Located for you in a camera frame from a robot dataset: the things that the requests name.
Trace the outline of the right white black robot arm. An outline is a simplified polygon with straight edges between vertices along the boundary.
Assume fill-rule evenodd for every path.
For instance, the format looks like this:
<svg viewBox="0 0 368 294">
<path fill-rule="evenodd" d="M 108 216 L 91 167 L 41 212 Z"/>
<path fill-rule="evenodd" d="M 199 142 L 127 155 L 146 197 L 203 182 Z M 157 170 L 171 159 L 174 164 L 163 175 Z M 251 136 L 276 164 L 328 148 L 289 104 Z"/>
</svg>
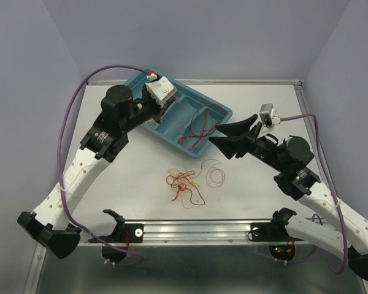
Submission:
<svg viewBox="0 0 368 294">
<path fill-rule="evenodd" d="M 253 115 L 248 119 L 217 126 L 220 137 L 210 137 L 227 159 L 251 154 L 278 171 L 274 181 L 287 196 L 310 208 L 333 228 L 300 217 L 288 208 L 277 211 L 270 222 L 273 237 L 301 239 L 335 255 L 368 282 L 368 219 L 337 196 L 331 181 L 322 182 L 308 168 L 313 160 L 309 143 L 299 136 L 290 136 L 281 143 L 271 134 L 274 127 L 290 118 L 279 115 Z"/>
</svg>

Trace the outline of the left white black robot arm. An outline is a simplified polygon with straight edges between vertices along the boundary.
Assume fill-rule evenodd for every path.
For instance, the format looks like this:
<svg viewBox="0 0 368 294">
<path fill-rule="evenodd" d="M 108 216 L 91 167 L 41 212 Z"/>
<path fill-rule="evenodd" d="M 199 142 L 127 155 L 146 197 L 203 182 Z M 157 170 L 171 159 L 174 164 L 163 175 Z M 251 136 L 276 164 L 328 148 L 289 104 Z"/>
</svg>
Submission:
<svg viewBox="0 0 368 294">
<path fill-rule="evenodd" d="M 61 180 L 31 212 L 22 212 L 17 222 L 28 235 L 59 259 L 78 246 L 83 228 L 71 219 L 95 179 L 128 144 L 128 133 L 149 119 L 160 122 L 174 103 L 176 87 L 149 82 L 142 96 L 133 98 L 128 86 L 110 87 L 101 100 L 101 113 L 85 134 L 74 159 Z"/>
</svg>

